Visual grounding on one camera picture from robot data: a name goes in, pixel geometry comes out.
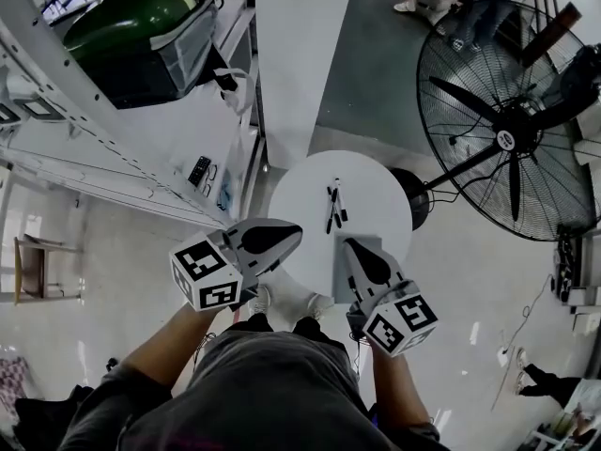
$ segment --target foot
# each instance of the foot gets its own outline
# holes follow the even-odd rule
[[[307,311],[304,317],[320,320],[326,309],[332,307],[333,305],[334,302],[331,297],[315,294],[311,297],[309,303],[307,304]]]
[[[464,45],[465,42],[462,39],[451,39],[451,46],[456,52],[461,52],[461,49],[463,49]]]
[[[528,355],[526,354],[526,350],[524,348],[519,348],[517,350],[517,368],[521,371],[530,363],[528,361]]]
[[[400,13],[406,13],[408,11],[415,11],[415,0],[406,0],[400,4],[394,6],[394,10]]]
[[[428,12],[426,18],[433,26],[436,26],[436,24],[438,22],[440,22],[442,17],[444,17],[447,13],[449,13],[449,10],[442,10],[442,11],[431,10]]]
[[[255,314],[267,314],[270,305],[270,290],[266,286],[259,286],[256,288],[256,297],[248,302],[248,310],[251,316]]]
[[[522,389],[526,387],[526,373],[520,372],[516,379],[516,389],[514,390],[516,396],[519,396],[522,392]]]

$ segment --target white round table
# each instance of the white round table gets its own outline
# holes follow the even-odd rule
[[[348,221],[332,223],[327,187],[341,180]],[[379,236],[383,249],[399,264],[411,241],[412,219],[407,196],[390,171],[364,155],[345,150],[314,154],[289,170],[270,202],[269,217],[302,227],[300,246],[282,263],[305,288],[332,295],[334,235],[337,232]]]

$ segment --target chair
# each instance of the chair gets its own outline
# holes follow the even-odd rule
[[[51,252],[80,253],[65,247],[62,242],[33,238],[27,234],[15,238],[15,297],[14,303],[32,303],[39,300],[79,299],[80,294],[62,297],[48,295],[49,288],[62,289],[59,283],[48,282],[48,261]]]

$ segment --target fan stand pole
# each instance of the fan stand pole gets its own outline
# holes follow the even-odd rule
[[[479,165],[480,163],[487,161],[488,159],[490,159],[491,157],[494,157],[495,155],[497,155],[500,152],[502,152],[501,146],[499,146],[497,143],[494,143],[490,147],[487,147],[484,150],[481,150],[473,157],[467,159],[465,162],[460,163],[459,165],[456,165],[455,167],[453,167],[451,170],[447,171],[445,174],[443,174],[439,178],[436,178],[436,179],[432,180],[431,182],[428,182],[427,184],[424,185],[423,188],[416,189],[416,190],[413,190],[412,192],[409,192],[407,195],[407,198],[409,200],[411,200],[415,197],[418,197],[419,195],[421,195],[423,193],[426,193],[427,191],[431,191],[435,187],[438,187],[439,185],[441,185],[441,183],[447,182],[448,180],[451,180],[451,179],[457,177],[459,174],[463,174],[467,170],[470,170],[473,167],[475,167],[476,165]]]

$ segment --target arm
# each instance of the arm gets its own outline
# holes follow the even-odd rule
[[[184,305],[156,334],[108,373],[73,416],[59,451],[116,449],[119,434],[171,398],[171,389],[216,312]]]
[[[575,437],[582,436],[592,425],[592,419],[587,419],[582,412],[576,415],[576,429],[572,433]]]
[[[123,365],[173,388],[218,312],[196,312],[185,304],[156,334],[126,357]]]
[[[405,356],[391,358],[376,344],[372,352],[379,423],[387,429],[429,424],[430,416],[415,389]]]

